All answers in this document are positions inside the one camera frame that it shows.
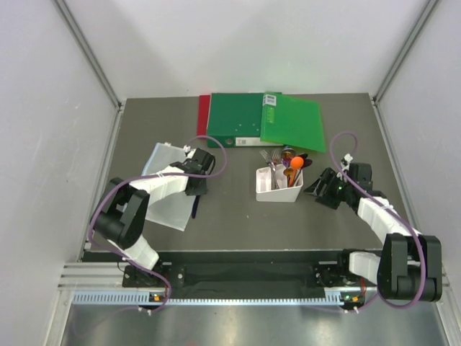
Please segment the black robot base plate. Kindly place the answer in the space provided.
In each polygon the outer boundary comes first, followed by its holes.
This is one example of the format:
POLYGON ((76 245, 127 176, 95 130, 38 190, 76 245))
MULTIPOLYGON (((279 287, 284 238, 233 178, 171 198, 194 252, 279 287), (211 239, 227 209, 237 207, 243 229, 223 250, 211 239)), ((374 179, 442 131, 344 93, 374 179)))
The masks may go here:
POLYGON ((317 262, 160 262, 153 271, 170 280, 174 289, 245 284, 282 285, 302 288, 357 285, 357 276, 346 276, 335 264, 317 262))

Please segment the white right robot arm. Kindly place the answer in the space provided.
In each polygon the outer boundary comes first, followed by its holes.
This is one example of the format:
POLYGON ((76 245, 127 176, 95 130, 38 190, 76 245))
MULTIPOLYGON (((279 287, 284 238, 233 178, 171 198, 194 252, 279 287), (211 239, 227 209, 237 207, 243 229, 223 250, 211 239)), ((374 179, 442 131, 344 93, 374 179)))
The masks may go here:
POLYGON ((373 188, 372 167, 341 160, 341 171, 327 167, 305 193, 336 210, 346 203, 382 243, 380 254, 345 249, 338 258, 336 276, 344 285, 363 278, 377 286, 385 299, 435 302, 442 296, 442 245, 424 236, 395 212, 386 196, 373 188))

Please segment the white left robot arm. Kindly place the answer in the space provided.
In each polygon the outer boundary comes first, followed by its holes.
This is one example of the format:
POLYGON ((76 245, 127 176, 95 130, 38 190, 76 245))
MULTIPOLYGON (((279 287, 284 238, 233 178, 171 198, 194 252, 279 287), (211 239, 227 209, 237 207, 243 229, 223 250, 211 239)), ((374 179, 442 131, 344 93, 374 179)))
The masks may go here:
POLYGON ((200 149, 187 154, 183 162, 176 161, 138 186, 112 180, 114 187, 102 201, 102 210, 94 214, 92 231, 115 246, 126 259, 139 265, 138 277, 146 285, 157 285, 163 279, 159 255, 143 237, 148 207, 171 195, 182 193, 198 198, 206 194, 205 177, 212 171, 215 157, 200 149))

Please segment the dark blue table knife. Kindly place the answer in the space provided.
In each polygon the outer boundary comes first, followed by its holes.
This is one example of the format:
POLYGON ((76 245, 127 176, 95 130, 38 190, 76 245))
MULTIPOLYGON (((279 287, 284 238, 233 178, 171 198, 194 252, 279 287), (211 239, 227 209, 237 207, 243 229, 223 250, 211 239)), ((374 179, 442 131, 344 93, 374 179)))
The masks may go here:
POLYGON ((194 199, 194 203, 192 205, 192 212, 191 212, 191 217, 193 219, 196 218, 197 216, 197 211, 198 211, 198 205, 199 205, 199 202, 200 202, 200 195, 197 195, 194 199))

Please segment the silver spoon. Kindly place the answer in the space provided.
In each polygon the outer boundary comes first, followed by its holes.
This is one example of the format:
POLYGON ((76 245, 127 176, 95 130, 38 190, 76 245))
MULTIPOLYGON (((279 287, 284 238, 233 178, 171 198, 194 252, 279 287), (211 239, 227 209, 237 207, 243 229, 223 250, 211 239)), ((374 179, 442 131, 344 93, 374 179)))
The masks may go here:
POLYGON ((281 157, 283 161, 290 161, 295 157, 295 150, 282 150, 281 157))

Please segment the copper spoon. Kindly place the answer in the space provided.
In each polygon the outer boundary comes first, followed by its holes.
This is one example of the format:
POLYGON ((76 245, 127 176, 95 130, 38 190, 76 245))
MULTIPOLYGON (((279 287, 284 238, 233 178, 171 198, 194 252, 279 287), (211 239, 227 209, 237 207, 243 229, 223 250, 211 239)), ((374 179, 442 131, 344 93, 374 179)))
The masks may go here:
POLYGON ((287 186, 292 187, 292 182, 295 178, 295 170, 292 167, 288 167, 283 171, 283 174, 287 178, 287 186))

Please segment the black iridescent spoon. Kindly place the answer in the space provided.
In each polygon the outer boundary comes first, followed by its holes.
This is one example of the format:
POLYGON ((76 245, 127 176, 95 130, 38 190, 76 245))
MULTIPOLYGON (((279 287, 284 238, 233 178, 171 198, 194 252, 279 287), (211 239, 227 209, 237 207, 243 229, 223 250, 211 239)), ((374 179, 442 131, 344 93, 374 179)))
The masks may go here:
POLYGON ((303 169, 309 167, 313 163, 313 161, 308 158, 308 153, 303 153, 300 155, 300 157, 303 159, 303 165, 301 166, 301 168, 298 169, 295 175, 295 180, 293 182, 293 185, 296 185, 297 182, 299 181, 300 176, 303 173, 303 169))

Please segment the orange plastic spoon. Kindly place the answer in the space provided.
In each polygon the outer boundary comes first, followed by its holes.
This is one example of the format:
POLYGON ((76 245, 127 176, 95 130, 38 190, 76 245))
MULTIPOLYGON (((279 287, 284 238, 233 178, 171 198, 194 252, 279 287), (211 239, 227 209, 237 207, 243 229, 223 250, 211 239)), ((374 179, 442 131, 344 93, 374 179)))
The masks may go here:
POLYGON ((303 165, 303 159, 300 156, 295 156, 291 159, 290 166, 295 170, 295 175, 299 168, 303 165))

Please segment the white divided plastic container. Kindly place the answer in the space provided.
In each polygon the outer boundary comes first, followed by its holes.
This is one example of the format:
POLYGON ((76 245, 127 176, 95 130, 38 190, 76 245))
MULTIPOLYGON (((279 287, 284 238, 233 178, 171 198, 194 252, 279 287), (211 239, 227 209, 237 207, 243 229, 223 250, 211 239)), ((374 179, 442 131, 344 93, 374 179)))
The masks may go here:
POLYGON ((293 203, 304 185, 303 176, 292 187, 273 190, 269 167, 256 170, 256 200, 258 202, 293 203))

